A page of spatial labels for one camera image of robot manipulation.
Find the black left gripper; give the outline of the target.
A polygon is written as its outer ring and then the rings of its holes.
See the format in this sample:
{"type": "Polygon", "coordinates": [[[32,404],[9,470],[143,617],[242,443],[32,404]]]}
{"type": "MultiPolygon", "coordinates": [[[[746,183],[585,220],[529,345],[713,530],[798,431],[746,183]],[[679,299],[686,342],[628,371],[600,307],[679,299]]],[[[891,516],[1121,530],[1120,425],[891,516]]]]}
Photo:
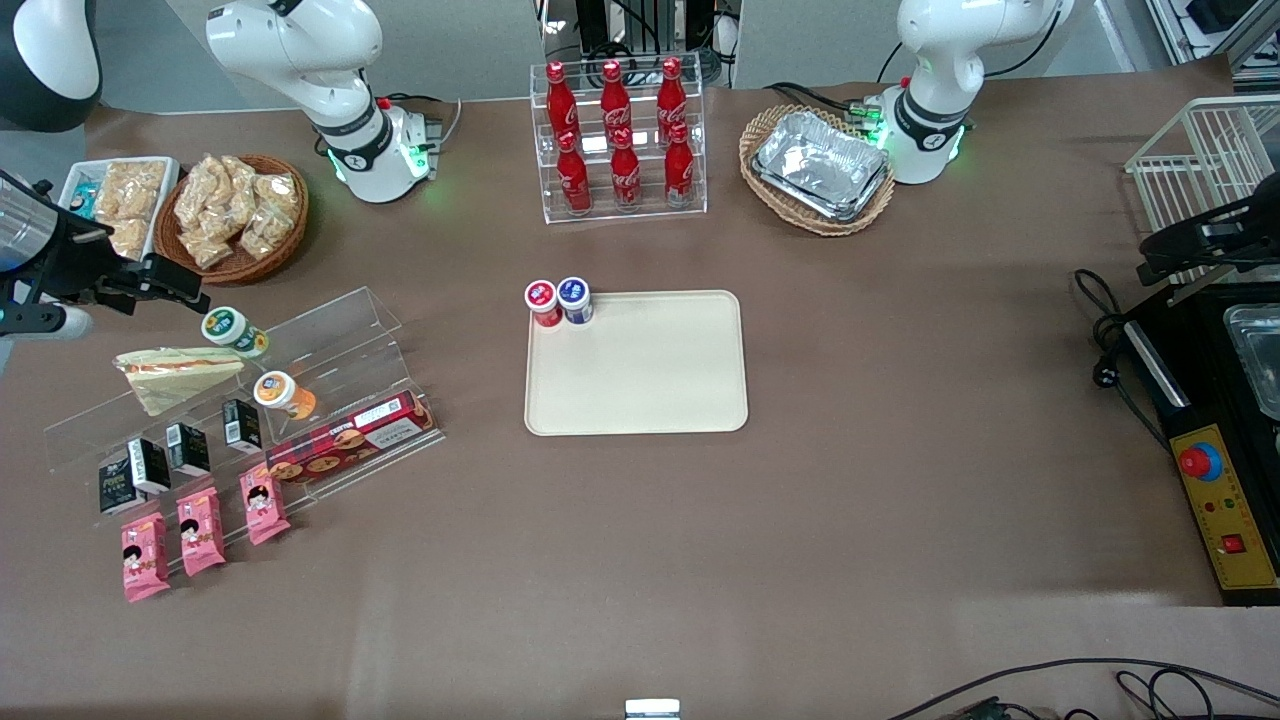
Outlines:
{"type": "Polygon", "coordinates": [[[1279,201],[1254,200],[1247,208],[1196,225],[1169,225],[1140,242],[1144,261],[1138,279],[1144,287],[1196,272],[1210,263],[1277,263],[1279,201]]]}

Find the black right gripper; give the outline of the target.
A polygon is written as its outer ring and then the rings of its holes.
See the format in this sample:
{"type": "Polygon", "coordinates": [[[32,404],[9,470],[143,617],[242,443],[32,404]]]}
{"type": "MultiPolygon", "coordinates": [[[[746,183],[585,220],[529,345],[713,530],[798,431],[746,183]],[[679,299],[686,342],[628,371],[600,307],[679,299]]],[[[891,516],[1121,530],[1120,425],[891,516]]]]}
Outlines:
{"type": "Polygon", "coordinates": [[[56,228],[41,255],[40,293],[61,301],[95,301],[115,313],[134,313],[138,300],[165,300],[193,311],[210,309],[201,274],[163,255],[145,255],[131,264],[116,254],[113,236],[113,228],[56,228]]]}

